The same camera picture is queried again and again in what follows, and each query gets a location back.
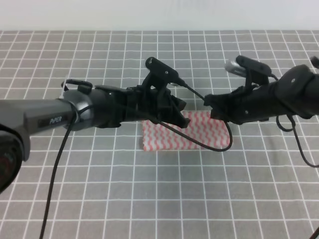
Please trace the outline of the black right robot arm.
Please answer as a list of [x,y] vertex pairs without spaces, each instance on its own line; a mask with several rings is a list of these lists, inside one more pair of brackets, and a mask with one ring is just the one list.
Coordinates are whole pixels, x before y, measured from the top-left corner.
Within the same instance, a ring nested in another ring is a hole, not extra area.
[[204,97],[213,119],[244,124],[282,115],[310,119],[319,113],[319,76],[307,65],[291,68],[274,82],[268,65],[242,55],[225,69],[246,81],[231,93]]

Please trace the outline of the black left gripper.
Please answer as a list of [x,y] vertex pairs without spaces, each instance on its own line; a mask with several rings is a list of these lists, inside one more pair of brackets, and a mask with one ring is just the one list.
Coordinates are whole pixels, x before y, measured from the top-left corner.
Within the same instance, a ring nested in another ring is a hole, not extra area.
[[190,123],[181,113],[186,102],[172,95],[168,88],[138,85],[120,89],[119,104],[120,122],[156,119],[179,128],[187,128]]

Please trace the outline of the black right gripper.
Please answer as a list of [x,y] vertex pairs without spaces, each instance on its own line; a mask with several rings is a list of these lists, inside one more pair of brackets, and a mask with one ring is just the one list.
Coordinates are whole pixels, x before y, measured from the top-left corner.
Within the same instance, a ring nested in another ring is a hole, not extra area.
[[235,90],[229,94],[209,94],[204,97],[204,105],[225,107],[225,112],[212,109],[210,118],[235,124],[265,121],[274,116],[274,87],[261,86],[248,93]]

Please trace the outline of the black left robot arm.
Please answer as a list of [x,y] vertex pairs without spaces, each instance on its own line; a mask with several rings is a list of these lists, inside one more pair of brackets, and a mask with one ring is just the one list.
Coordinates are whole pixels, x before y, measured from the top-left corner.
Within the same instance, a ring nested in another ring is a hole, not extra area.
[[185,101],[166,87],[126,89],[74,80],[75,90],[58,99],[1,100],[0,189],[16,178],[30,155],[30,137],[57,127],[79,131],[91,127],[117,128],[123,122],[162,121],[186,128]]

